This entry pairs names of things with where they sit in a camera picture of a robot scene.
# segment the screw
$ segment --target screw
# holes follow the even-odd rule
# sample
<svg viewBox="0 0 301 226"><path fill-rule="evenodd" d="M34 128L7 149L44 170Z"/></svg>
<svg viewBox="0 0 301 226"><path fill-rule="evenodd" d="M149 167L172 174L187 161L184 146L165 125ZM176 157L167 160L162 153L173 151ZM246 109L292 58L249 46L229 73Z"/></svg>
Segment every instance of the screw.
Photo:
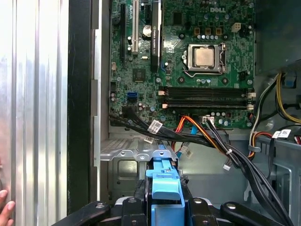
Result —
<svg viewBox="0 0 301 226"><path fill-rule="evenodd" d="M200 204L200 203L202 203L202 200L201 200L201 199L199 199L199 198L195 198L195 199L193 199L193 201L194 201L195 203L197 203L197 204Z"/></svg>
<svg viewBox="0 0 301 226"><path fill-rule="evenodd" d="M101 209L101 208L103 208L104 207L104 205L102 205L102 204L98 204L97 206L95 206L96 208L98 208L98 209Z"/></svg>
<svg viewBox="0 0 301 226"><path fill-rule="evenodd" d="M128 202L130 202L130 203L135 203L136 200L135 200L135 199L130 199Z"/></svg>
<svg viewBox="0 0 301 226"><path fill-rule="evenodd" d="M234 204L231 204L231 203L228 203L226 204L226 206L231 209L231 210L235 210L236 209L236 206Z"/></svg>

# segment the human hand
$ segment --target human hand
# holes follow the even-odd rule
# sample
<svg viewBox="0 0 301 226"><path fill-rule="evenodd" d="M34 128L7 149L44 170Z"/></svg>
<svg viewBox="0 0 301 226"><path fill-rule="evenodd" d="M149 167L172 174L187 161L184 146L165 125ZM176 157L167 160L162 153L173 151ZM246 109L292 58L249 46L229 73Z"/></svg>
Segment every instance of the human hand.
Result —
<svg viewBox="0 0 301 226"><path fill-rule="evenodd" d="M5 198L7 196L8 192L7 190L0 191L0 205L5 201ZM11 213L13 212L15 208L15 202L9 201L5 207L3 208L2 212L0 213L0 226L12 226L14 223L14 220L9 219Z"/></svg>

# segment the black expansion slot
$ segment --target black expansion slot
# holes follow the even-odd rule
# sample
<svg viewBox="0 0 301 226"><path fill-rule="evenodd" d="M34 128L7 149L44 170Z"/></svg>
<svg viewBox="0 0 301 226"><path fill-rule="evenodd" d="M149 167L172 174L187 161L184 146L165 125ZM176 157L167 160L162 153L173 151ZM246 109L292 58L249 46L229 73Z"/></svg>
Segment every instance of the black expansion slot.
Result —
<svg viewBox="0 0 301 226"><path fill-rule="evenodd" d="M124 62L126 57L126 5L120 5L120 60Z"/></svg>
<svg viewBox="0 0 301 226"><path fill-rule="evenodd" d="M150 70L157 73L160 66L161 56L161 24L162 11L161 0L154 0L152 3L151 16L151 53L150 53Z"/></svg>
<svg viewBox="0 0 301 226"><path fill-rule="evenodd" d="M145 6L145 24L151 24L151 5Z"/></svg>

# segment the black handle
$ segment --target black handle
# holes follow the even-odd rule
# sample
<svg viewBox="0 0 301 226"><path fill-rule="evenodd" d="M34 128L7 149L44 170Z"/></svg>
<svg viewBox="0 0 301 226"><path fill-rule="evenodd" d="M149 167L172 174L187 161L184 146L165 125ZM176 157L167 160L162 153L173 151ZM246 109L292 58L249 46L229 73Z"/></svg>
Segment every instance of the black handle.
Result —
<svg viewBox="0 0 301 226"><path fill-rule="evenodd" d="M221 214L225 219L244 226L283 226L236 202L221 205Z"/></svg>
<svg viewBox="0 0 301 226"><path fill-rule="evenodd" d="M89 226L108 217L110 206L102 201L95 201L80 210L66 216L52 226Z"/></svg>

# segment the motherboard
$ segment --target motherboard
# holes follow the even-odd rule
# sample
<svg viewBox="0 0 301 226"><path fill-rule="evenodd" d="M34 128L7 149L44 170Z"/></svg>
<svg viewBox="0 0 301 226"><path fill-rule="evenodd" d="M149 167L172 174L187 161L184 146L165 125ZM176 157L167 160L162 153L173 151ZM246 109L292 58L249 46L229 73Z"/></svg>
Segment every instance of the motherboard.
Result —
<svg viewBox="0 0 301 226"><path fill-rule="evenodd" d="M111 11L111 113L252 126L253 0L112 0Z"/></svg>

